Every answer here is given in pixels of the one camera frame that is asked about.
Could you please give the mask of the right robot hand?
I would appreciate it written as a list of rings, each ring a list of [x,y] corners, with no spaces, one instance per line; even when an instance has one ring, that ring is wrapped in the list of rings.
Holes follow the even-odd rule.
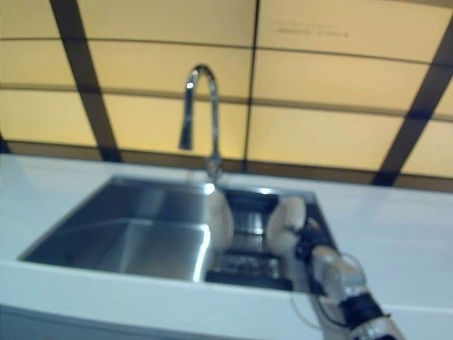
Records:
[[[312,258],[312,251],[315,247],[324,245],[326,238],[320,224],[312,217],[309,217],[305,226],[297,232],[299,237],[295,246],[295,257],[308,264]]]

